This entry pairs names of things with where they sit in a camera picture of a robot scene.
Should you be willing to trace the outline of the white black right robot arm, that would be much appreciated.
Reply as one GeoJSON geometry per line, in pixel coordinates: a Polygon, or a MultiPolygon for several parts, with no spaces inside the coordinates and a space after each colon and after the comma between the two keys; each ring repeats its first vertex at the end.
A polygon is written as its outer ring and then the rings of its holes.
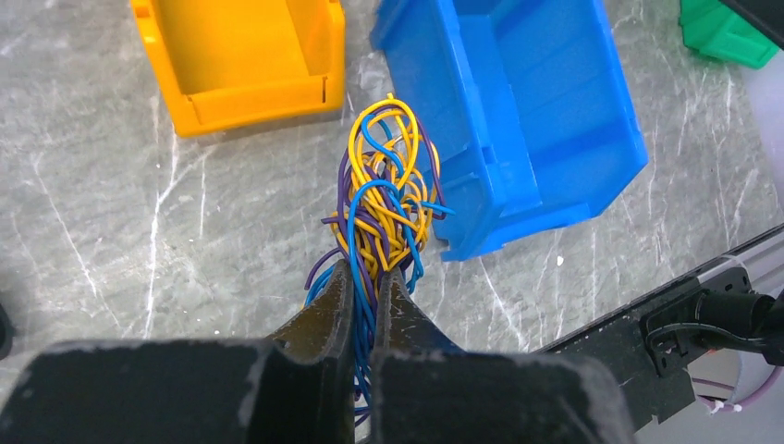
{"type": "Polygon", "coordinates": [[[721,3],[783,49],[783,0],[721,0],[721,3]]]}

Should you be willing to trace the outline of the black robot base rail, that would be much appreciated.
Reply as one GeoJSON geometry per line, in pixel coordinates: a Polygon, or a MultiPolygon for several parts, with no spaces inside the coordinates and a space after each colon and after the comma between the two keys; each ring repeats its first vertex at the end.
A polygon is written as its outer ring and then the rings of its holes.
{"type": "Polygon", "coordinates": [[[636,430],[689,406],[687,366],[721,349],[783,365],[782,226],[543,347],[601,361],[618,381],[636,430]]]}

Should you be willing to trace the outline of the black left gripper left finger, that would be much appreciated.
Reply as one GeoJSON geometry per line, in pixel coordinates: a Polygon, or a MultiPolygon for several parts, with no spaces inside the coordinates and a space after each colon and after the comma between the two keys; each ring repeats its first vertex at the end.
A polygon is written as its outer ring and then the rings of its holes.
{"type": "Polygon", "coordinates": [[[74,340],[21,373],[5,443],[350,443],[353,284],[256,339],[74,340]]]}

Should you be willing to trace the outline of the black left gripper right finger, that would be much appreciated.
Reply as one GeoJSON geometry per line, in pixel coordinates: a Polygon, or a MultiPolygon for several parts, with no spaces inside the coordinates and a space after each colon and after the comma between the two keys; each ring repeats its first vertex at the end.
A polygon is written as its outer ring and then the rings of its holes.
{"type": "Polygon", "coordinates": [[[382,281],[372,367],[374,443],[632,443],[619,384],[596,359],[464,351],[382,281]]]}

